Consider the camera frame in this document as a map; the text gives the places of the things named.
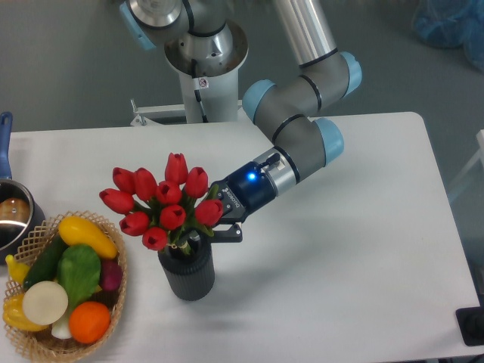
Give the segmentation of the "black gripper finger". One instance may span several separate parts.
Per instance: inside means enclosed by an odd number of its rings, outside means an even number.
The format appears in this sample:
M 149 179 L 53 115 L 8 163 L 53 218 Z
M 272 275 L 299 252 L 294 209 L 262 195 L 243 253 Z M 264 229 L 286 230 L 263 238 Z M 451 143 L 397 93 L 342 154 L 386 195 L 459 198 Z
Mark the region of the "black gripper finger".
M 236 222 L 227 230 L 215 230 L 213 236 L 207 236 L 200 231 L 193 230 L 188 234 L 188 240 L 204 240 L 207 243 L 240 243 L 243 240 L 241 223 Z

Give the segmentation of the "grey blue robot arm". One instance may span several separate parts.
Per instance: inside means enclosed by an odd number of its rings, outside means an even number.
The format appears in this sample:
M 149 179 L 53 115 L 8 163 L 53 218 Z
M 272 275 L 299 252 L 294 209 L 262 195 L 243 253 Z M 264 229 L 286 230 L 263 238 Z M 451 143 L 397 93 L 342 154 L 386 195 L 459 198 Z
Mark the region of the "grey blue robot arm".
M 268 80 L 238 93 L 248 53 L 244 31 L 222 1 L 124 1 L 120 13 L 144 49 L 162 48 L 178 73 L 188 123 L 232 121 L 239 109 L 271 148 L 218 182 L 222 224 L 210 242 L 239 242 L 240 224 L 255 211 L 336 159 L 344 149 L 321 110 L 361 83 L 355 57 L 337 49 L 317 1 L 275 2 L 300 75 L 279 87 Z

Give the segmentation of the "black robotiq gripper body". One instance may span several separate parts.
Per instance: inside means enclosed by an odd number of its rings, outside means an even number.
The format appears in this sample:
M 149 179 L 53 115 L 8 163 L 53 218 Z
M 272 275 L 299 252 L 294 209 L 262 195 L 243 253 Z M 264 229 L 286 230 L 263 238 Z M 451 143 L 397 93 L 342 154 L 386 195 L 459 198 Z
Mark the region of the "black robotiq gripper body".
M 222 202 L 222 217 L 216 225 L 242 223 L 276 198 L 276 187 L 266 172 L 272 165 L 268 160 L 250 161 L 210 185 L 217 187 L 216 199 Z

